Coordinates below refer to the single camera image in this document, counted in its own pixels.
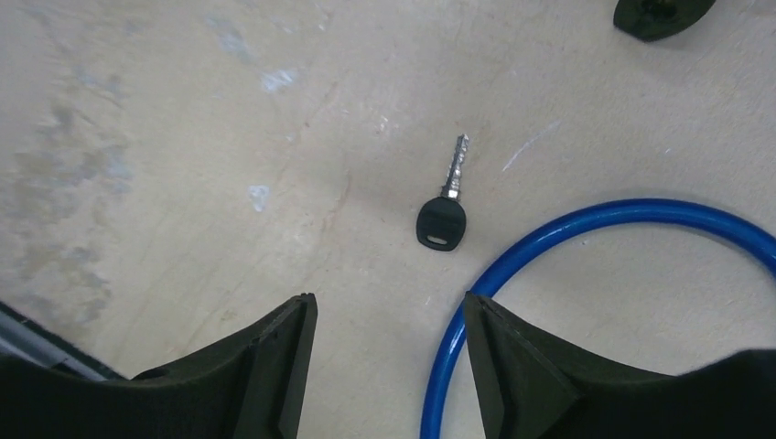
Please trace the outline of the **black lock body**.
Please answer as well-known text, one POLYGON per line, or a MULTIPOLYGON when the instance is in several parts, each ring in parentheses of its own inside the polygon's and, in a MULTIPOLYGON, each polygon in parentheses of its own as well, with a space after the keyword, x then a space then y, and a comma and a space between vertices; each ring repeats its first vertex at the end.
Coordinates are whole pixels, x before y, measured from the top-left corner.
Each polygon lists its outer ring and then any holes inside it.
POLYGON ((705 16, 716 0, 619 0, 613 26, 642 42, 675 36, 705 16))

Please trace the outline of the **black headed key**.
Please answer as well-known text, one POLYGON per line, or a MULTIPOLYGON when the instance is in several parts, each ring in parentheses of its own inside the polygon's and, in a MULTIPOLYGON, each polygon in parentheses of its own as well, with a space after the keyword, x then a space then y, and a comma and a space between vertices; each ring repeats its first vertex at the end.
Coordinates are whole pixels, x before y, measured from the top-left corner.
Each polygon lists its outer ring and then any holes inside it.
POLYGON ((429 199, 419 210, 415 235, 419 243, 438 252, 455 250, 467 227, 467 215, 460 204, 462 165, 469 149, 469 137, 458 137, 440 195, 429 199))

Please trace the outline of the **blue cable lock loop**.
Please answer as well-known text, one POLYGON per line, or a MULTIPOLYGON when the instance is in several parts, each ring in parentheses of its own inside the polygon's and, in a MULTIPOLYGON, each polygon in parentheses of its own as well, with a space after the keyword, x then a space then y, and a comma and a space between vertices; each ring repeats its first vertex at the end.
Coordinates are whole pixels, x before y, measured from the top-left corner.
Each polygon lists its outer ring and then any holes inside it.
MULTIPOLYGON (((775 274, 775 237, 759 226, 721 209, 668 198, 629 198, 579 209, 525 235, 493 262, 470 291, 492 298, 524 266, 557 244, 589 231, 629 223, 661 223, 701 230, 728 241, 775 274)), ((426 386, 419 436, 439 438, 447 391, 466 343, 463 307, 442 337, 426 386)))

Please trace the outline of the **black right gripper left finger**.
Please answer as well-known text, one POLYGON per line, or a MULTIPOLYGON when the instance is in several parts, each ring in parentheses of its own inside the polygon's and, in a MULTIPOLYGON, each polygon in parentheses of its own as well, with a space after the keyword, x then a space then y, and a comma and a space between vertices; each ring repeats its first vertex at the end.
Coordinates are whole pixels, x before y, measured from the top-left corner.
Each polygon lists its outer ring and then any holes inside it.
POLYGON ((4 438, 294 438, 318 306, 289 298, 255 323, 124 380, 87 380, 1 353, 4 438))

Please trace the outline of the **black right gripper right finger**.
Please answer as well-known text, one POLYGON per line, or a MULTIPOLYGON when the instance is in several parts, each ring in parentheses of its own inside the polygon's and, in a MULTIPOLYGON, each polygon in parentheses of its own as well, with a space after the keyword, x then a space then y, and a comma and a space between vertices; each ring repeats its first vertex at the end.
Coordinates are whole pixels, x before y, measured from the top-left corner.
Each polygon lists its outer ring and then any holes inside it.
POLYGON ((492 299, 463 316, 489 438, 772 438, 775 353, 748 349, 681 375, 574 345, 492 299))

